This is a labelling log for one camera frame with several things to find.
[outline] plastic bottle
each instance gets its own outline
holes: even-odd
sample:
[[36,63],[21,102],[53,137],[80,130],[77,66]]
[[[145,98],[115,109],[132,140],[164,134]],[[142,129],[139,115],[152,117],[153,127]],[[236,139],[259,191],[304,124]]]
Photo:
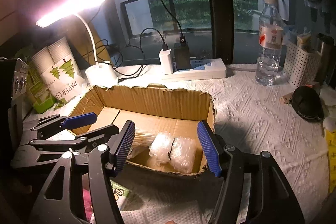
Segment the plastic bottle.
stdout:
[[265,0],[259,17],[259,44],[263,49],[257,59],[255,79],[262,85],[273,85],[278,73],[284,24],[276,3],[277,0]]

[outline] perforated plastic basket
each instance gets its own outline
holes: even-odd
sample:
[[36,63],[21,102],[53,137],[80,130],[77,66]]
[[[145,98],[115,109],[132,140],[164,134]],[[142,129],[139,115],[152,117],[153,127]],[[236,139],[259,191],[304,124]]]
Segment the perforated plastic basket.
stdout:
[[297,45],[290,43],[283,70],[289,82],[298,87],[312,82],[319,69],[321,55],[318,52],[306,52]]

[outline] cardboard box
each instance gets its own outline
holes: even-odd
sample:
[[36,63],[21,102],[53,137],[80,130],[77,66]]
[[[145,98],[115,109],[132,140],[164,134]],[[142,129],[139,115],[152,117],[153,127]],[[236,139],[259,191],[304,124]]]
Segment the cardboard box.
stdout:
[[206,167],[206,159],[197,137],[197,124],[206,120],[214,130],[214,107],[211,95],[195,90],[169,90],[156,87],[114,86],[110,89],[93,87],[80,100],[71,116],[94,112],[97,122],[91,126],[73,130],[76,135],[109,124],[119,129],[127,120],[139,129],[153,134],[169,132],[174,137],[188,137],[196,141],[197,150],[192,174],[176,172],[170,164],[157,165],[149,156],[149,150],[127,161],[141,168],[180,176],[199,175]]

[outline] silver screw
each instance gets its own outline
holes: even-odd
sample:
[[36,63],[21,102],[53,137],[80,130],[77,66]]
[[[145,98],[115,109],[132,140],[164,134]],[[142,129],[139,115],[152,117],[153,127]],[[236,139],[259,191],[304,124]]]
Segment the silver screw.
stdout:
[[261,154],[264,158],[269,158],[271,156],[270,152],[268,151],[263,151]]
[[98,150],[99,151],[105,151],[107,149],[107,145],[106,144],[101,144],[98,146]]
[[71,153],[70,151],[67,151],[67,152],[63,153],[62,157],[63,157],[64,159],[68,159],[68,158],[71,157],[71,155],[72,155],[72,153]]
[[234,151],[236,148],[235,148],[234,145],[232,145],[232,144],[228,144],[228,145],[225,147],[225,149],[226,149],[227,151]]

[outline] textured tablecloth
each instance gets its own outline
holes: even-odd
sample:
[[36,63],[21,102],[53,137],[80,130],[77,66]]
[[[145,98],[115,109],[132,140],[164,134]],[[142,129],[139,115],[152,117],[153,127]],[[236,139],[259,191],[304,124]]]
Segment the textured tablecloth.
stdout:
[[[170,89],[184,88],[210,93],[216,108],[215,132],[227,144],[235,145],[243,152],[259,154],[263,150],[269,151],[293,188],[307,223],[316,215],[328,193],[327,145],[319,123],[304,121],[290,105],[280,103],[282,95],[294,91],[293,86],[281,83],[281,79],[274,86],[258,85],[254,72],[231,70],[228,70],[225,79],[165,83],[158,79],[159,69],[157,65],[148,65],[142,76],[123,81],[121,85],[161,83]],[[78,100],[76,98],[58,112],[68,115]],[[54,113],[49,110],[43,115]],[[209,173],[198,180],[186,181],[153,175],[131,165],[127,165],[115,180],[134,193],[126,210],[161,208],[197,201],[200,212],[207,218],[221,184]],[[248,193],[246,186],[237,223],[242,222],[246,215]]]

